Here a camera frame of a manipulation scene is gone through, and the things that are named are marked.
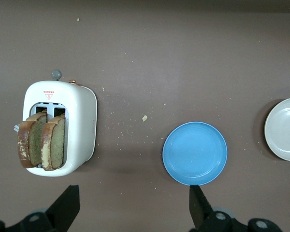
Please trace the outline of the blue round plate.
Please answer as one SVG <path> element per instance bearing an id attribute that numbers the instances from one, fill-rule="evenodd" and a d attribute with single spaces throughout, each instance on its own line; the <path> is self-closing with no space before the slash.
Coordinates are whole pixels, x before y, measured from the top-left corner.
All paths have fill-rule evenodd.
<path id="1" fill-rule="evenodd" d="M 223 171 L 228 157 L 223 135 L 204 122 L 188 122 L 166 138 L 162 160 L 168 174 L 184 185 L 205 185 Z"/>

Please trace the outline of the white two-slot toaster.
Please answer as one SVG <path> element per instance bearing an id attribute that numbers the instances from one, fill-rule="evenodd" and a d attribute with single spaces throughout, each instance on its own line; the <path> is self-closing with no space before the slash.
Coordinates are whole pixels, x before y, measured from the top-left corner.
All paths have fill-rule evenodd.
<path id="1" fill-rule="evenodd" d="M 39 110 L 47 111 L 47 118 L 65 114 L 63 165 L 54 171 L 45 171 L 42 165 L 28 168 L 35 175 L 47 177 L 65 176 L 88 161 L 95 149 L 97 128 L 97 98 L 88 87 L 60 81 L 61 72 L 54 70 L 52 80 L 39 81 L 26 91 L 23 119 Z"/>

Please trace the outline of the brown bread slice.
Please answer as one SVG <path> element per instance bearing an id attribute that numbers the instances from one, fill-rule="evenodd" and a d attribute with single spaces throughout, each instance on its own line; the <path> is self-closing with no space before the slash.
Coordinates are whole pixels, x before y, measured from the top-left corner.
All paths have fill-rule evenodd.
<path id="1" fill-rule="evenodd" d="M 17 150 L 24 168 L 37 167 L 41 160 L 41 135 L 47 122 L 47 110 L 35 113 L 22 121 L 19 126 Z"/>
<path id="2" fill-rule="evenodd" d="M 45 171 L 53 171 L 63 164 L 65 114 L 49 120 L 42 129 L 41 160 Z"/>

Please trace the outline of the beige round plate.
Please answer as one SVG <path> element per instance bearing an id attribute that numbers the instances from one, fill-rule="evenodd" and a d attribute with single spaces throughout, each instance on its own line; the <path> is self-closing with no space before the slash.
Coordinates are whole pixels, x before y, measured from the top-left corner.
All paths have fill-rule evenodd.
<path id="1" fill-rule="evenodd" d="M 290 161 L 290 98 L 270 111 L 264 124 L 264 136 L 276 156 Z"/>

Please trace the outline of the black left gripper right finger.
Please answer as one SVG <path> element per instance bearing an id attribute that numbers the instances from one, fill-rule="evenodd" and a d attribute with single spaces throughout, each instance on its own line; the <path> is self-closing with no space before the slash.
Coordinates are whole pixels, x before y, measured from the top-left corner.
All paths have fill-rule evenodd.
<path id="1" fill-rule="evenodd" d="M 189 211 L 194 223 L 189 232 L 283 232 L 263 218 L 252 218 L 245 225 L 225 212 L 215 211 L 198 185 L 189 187 Z"/>

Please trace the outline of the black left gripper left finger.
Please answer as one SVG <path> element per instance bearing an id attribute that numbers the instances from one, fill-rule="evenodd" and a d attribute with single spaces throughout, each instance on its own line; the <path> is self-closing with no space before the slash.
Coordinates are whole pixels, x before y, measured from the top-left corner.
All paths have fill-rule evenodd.
<path id="1" fill-rule="evenodd" d="M 45 212 L 35 212 L 0 232 L 67 232 L 80 210 L 79 186 L 70 185 Z"/>

